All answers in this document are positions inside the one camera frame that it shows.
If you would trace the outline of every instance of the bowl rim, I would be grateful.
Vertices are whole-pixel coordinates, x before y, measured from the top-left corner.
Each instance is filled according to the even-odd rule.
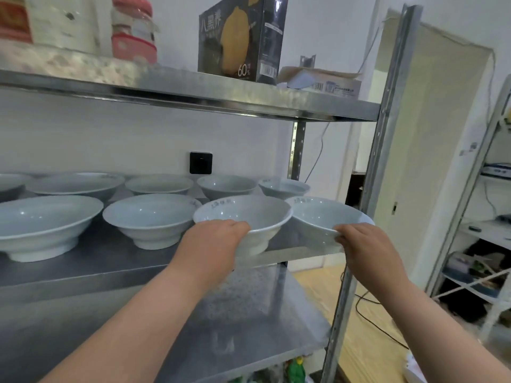
[[[15,177],[18,177],[19,179],[22,180],[21,184],[17,184],[16,186],[13,186],[13,187],[9,187],[9,188],[6,188],[6,189],[2,189],[1,191],[9,191],[10,189],[14,189],[14,188],[18,188],[18,187],[21,187],[21,186],[24,186],[24,185],[27,185],[27,183],[30,181],[30,180],[33,180],[34,178],[32,176],[30,176],[29,174],[26,174],[26,173],[0,173],[0,180],[2,179],[2,177],[7,177],[7,176],[15,176]]]
[[[177,189],[177,190],[172,191],[172,192],[168,192],[168,191],[165,191],[165,192],[153,192],[153,191],[151,191],[150,192],[150,191],[147,191],[147,190],[135,189],[135,188],[132,187],[133,183],[137,184],[137,181],[141,181],[143,179],[153,178],[153,177],[168,177],[168,178],[178,177],[178,178],[181,178],[181,179],[185,179],[187,181],[187,186],[183,187],[181,189]],[[131,192],[144,193],[144,194],[152,194],[152,193],[170,193],[171,194],[171,193],[176,193],[176,192],[181,192],[181,191],[189,190],[191,187],[193,187],[194,181],[192,179],[190,179],[189,177],[184,176],[182,174],[152,173],[152,174],[143,174],[143,175],[140,175],[140,176],[133,177],[133,178],[129,179],[128,181],[126,181],[124,185]]]
[[[58,232],[61,230],[65,230],[67,228],[77,226],[79,224],[82,224],[82,223],[94,218],[96,215],[98,215],[103,210],[103,207],[104,207],[104,204],[101,200],[96,199],[96,198],[91,198],[90,196],[81,196],[81,195],[55,195],[55,196],[25,198],[25,199],[12,200],[10,202],[4,202],[4,203],[2,203],[2,205],[3,204],[12,204],[14,202],[47,202],[48,199],[55,199],[55,198],[59,198],[59,200],[61,200],[61,201],[65,200],[62,198],[67,198],[67,199],[75,199],[75,198],[83,199],[84,198],[84,199],[86,199],[85,201],[90,202],[90,206],[87,207],[87,210],[90,210],[94,205],[97,206],[97,210],[95,210],[94,212],[91,212],[90,215],[86,218],[82,218],[76,222],[69,223],[64,226],[55,227],[55,228],[51,228],[49,230],[43,230],[43,231],[37,231],[37,232],[25,232],[23,234],[17,234],[17,235],[0,235],[0,240],[28,238],[28,237],[45,235],[45,234],[50,234],[50,233]]]
[[[283,191],[283,190],[280,190],[280,189],[275,189],[275,188],[270,188],[268,187],[267,185],[264,185],[264,181],[266,180],[272,180],[272,179],[279,179],[281,183],[292,183],[292,184],[297,184],[299,186],[301,186],[303,188],[304,191],[309,192],[311,190],[311,186],[303,181],[300,181],[300,180],[293,180],[293,179],[282,179],[280,177],[265,177],[261,180],[258,181],[258,185],[260,187],[265,187],[265,188],[268,188],[268,189],[271,189],[273,191],[276,191],[276,192],[288,192],[288,193],[291,193],[291,191]]]
[[[338,201],[336,201],[336,200],[320,198],[320,197],[317,197],[317,196],[293,196],[292,198],[285,199],[284,201],[285,201],[286,203],[288,203],[288,204],[291,206],[291,208],[294,208],[294,202],[293,202],[293,203],[291,203],[291,201],[293,201],[294,199],[297,199],[297,198],[302,198],[302,199],[312,199],[312,200],[323,200],[323,201],[327,201],[327,202],[330,202],[330,203],[336,203],[336,204],[340,204],[340,205],[342,205],[342,206],[346,206],[346,207],[353,208],[352,206],[346,205],[346,204],[341,203],[341,202],[338,202]],[[358,210],[358,209],[356,209],[356,208],[353,208],[353,209],[354,209],[354,210],[356,210],[356,211],[358,211],[358,212],[360,212],[361,214],[365,215],[365,213],[361,212],[360,210]],[[302,222],[302,223],[305,223],[305,224],[307,224],[307,225],[310,225],[310,226],[312,226],[312,227],[316,227],[316,228],[318,228],[318,229],[320,229],[320,230],[322,230],[322,231],[329,231],[329,232],[335,232],[335,233],[338,233],[336,230],[334,230],[334,229],[332,229],[332,228],[326,228],[326,227],[318,226],[318,225],[312,224],[312,223],[310,223],[310,222],[308,222],[308,221],[306,221],[306,220],[303,220],[302,218],[299,218],[299,217],[298,217],[297,215],[295,215],[294,213],[293,213],[293,218],[295,218],[296,220],[299,220],[299,221],[300,221],[300,222]]]
[[[248,194],[248,195],[235,195],[235,196],[227,196],[225,198],[220,198],[220,199],[216,199],[216,200],[212,200],[206,204],[203,204],[201,207],[197,208],[197,210],[195,210],[193,216],[194,216],[194,219],[193,221],[195,223],[200,223],[200,222],[205,222],[205,220],[200,220],[200,221],[195,221],[195,214],[203,207],[207,206],[208,204],[210,203],[214,203],[214,202],[218,202],[220,200],[225,200],[225,199],[231,199],[231,198],[246,198],[246,197],[251,197],[251,198],[262,198],[262,199],[272,199],[270,201],[273,201],[273,200],[278,200],[280,202],[284,202],[285,203],[285,200],[282,200],[282,199],[278,199],[278,198],[272,198],[270,196],[262,196],[262,195],[252,195],[252,194]],[[284,225],[285,223],[287,223],[288,220],[290,220],[290,218],[293,216],[293,207],[288,204],[289,206],[289,209],[286,213],[286,216],[284,217],[284,219],[274,225],[271,225],[271,226],[268,226],[268,227],[263,227],[263,228],[259,228],[257,230],[250,230],[247,234],[253,234],[253,233],[257,233],[257,232],[264,232],[264,231],[268,231],[268,230],[271,230],[275,227],[280,227],[282,225]]]
[[[180,224],[183,224],[183,223],[187,223],[187,222],[192,222],[193,221],[193,214],[195,213],[195,211],[192,213],[192,216],[189,218],[189,219],[185,219],[185,220],[182,220],[180,222],[176,222],[176,223],[172,223],[172,224],[166,224],[166,225],[160,225],[160,226],[146,226],[146,227],[142,227],[142,226],[130,226],[130,225],[122,225],[122,224],[119,224],[119,223],[112,223],[110,221],[107,220],[107,218],[105,218],[105,212],[108,210],[108,209],[112,209],[114,208],[113,206],[117,205],[119,203],[128,203],[129,201],[135,201],[135,200],[141,200],[142,199],[147,199],[148,197],[151,197],[151,198],[163,198],[163,197],[173,197],[175,198],[176,196],[179,196],[181,198],[186,198],[185,200],[189,201],[189,200],[194,200],[195,203],[196,203],[196,207],[195,207],[195,211],[197,211],[201,206],[202,206],[202,203],[195,199],[195,198],[192,198],[191,196],[188,196],[188,195],[181,195],[181,194],[178,194],[178,193],[147,193],[147,194],[144,194],[144,195],[138,195],[138,196],[131,196],[129,198],[125,198],[125,199],[121,199],[121,200],[118,200],[114,203],[112,203],[111,205],[109,205],[108,207],[106,207],[104,210],[103,210],[103,213],[102,213],[102,217],[103,219],[106,221],[106,223],[114,226],[114,227],[117,227],[117,228],[124,228],[124,229],[128,229],[128,230],[157,230],[157,229],[162,229],[162,228],[168,228],[168,227],[175,227],[175,226],[178,226]]]
[[[107,175],[107,176],[112,176],[112,183],[108,184],[108,185],[105,185],[101,188],[96,188],[96,189],[92,189],[92,190],[88,190],[88,191],[67,191],[67,192],[56,192],[56,191],[41,191],[41,190],[38,190],[37,189],[37,184],[40,183],[41,181],[43,180],[52,180],[54,178],[57,178],[57,177],[61,177],[61,176],[73,176],[73,175],[77,175],[77,174],[94,174],[94,175],[101,175],[101,174],[104,174],[104,175]],[[30,181],[27,185],[26,185],[26,190],[28,192],[32,192],[32,193],[36,193],[36,194],[41,194],[41,195],[80,195],[80,194],[83,194],[83,193],[94,193],[94,192],[99,192],[99,191],[105,191],[105,190],[108,190],[108,189],[114,189],[114,188],[117,188],[118,186],[124,184],[125,182],[125,178],[124,176],[122,176],[121,174],[117,174],[117,173],[107,173],[107,172],[69,172],[69,173],[58,173],[58,174],[51,174],[49,176],[45,176],[45,177],[41,177],[39,179],[35,179],[33,181]]]
[[[202,185],[201,182],[206,180],[209,177],[235,177],[237,179],[249,180],[249,181],[252,182],[253,186],[252,186],[252,188],[247,188],[247,189],[230,189],[230,190],[225,190],[224,191],[224,190],[221,190],[221,189],[218,189],[218,188],[212,188],[212,187],[207,187],[207,186]],[[252,179],[250,179],[248,177],[238,176],[237,174],[208,174],[206,176],[199,177],[197,179],[197,185],[200,187],[200,189],[206,188],[206,189],[209,189],[211,191],[224,192],[224,193],[244,193],[246,191],[253,191],[254,189],[257,188],[257,182],[255,180],[252,180]]]

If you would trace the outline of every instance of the ceramic bowl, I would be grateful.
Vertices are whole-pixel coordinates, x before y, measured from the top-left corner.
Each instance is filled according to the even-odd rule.
[[[199,200],[174,193],[152,193],[119,200],[105,208],[103,218],[133,239],[137,247],[158,250],[179,242],[193,225]]]
[[[106,202],[123,183],[119,174],[62,173],[33,180],[26,189],[37,195],[83,195]]]
[[[282,200],[292,198],[293,196],[303,196],[311,190],[310,185],[301,181],[281,179],[280,177],[262,179],[259,180],[258,184],[266,196]]]
[[[147,193],[175,193],[186,195],[193,187],[193,180],[178,174],[148,174],[135,177],[126,182],[128,188],[134,195]]]
[[[359,210],[334,200],[294,197],[286,202],[293,207],[293,225],[300,243],[323,254],[335,254],[342,246],[335,241],[338,224],[370,223],[373,220]]]
[[[27,174],[0,173],[0,203],[16,200],[30,180]]]
[[[103,203],[87,196],[44,196],[0,204],[0,251],[17,262],[53,258],[78,243]]]
[[[209,200],[247,195],[252,193],[257,186],[254,180],[247,179],[246,177],[234,175],[220,176],[216,174],[199,178],[197,184]]]
[[[277,234],[291,215],[291,206],[284,200],[243,195],[206,203],[195,211],[193,219],[195,223],[214,219],[247,222],[252,229],[241,240],[236,256],[249,256],[265,251],[269,240]]]

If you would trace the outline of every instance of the pink container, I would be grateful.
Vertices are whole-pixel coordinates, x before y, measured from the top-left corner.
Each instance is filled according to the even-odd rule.
[[[112,53],[118,59],[154,64],[157,50],[153,7],[148,0],[112,0]]]

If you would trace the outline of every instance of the right hand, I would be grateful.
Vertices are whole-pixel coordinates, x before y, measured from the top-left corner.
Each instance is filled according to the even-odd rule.
[[[392,297],[410,283],[399,253],[382,229],[357,223],[334,230],[340,234],[336,241],[344,246],[348,268],[377,299]]]
[[[201,297],[234,270],[234,253],[249,231],[247,222],[231,219],[197,223],[183,235],[168,269],[186,277]]]

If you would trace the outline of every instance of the box on shelf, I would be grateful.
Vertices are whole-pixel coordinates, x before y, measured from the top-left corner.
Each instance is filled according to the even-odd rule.
[[[199,16],[198,71],[276,84],[288,0],[222,0]]]
[[[282,67],[278,83],[287,82],[287,87],[304,91],[333,94],[345,98],[358,98],[360,74],[322,70],[306,67]]]

